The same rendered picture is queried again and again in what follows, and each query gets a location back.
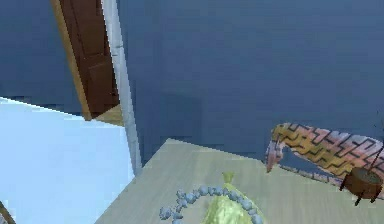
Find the pale wooden table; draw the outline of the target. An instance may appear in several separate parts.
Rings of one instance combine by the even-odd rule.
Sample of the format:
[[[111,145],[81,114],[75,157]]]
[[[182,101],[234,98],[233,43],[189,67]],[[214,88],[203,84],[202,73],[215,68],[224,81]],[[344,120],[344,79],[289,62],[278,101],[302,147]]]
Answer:
[[[336,186],[219,150],[167,140],[95,224],[171,224],[159,218],[176,192],[223,184],[222,173],[262,210],[268,224],[384,224],[384,201],[371,204]]]

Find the green pear-shaped object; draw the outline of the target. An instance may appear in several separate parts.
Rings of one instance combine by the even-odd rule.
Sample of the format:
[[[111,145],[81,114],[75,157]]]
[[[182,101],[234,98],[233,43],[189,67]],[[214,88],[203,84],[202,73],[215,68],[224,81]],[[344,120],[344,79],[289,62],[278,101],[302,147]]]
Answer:
[[[233,172],[223,172],[224,184],[215,189],[200,224],[269,224],[261,209],[233,185]]]

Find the brown wooden room door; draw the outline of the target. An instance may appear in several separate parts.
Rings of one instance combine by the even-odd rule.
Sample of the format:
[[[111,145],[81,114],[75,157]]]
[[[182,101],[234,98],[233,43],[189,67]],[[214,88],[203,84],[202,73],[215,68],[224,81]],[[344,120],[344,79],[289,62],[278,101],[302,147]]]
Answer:
[[[101,0],[50,0],[86,121],[123,126]]]

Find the brown wooden furniture corner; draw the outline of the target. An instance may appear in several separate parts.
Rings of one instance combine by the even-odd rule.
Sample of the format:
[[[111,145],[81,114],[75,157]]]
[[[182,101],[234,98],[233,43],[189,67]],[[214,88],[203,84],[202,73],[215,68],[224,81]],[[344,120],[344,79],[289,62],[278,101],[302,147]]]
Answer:
[[[16,224],[8,210],[0,201],[0,224]]]

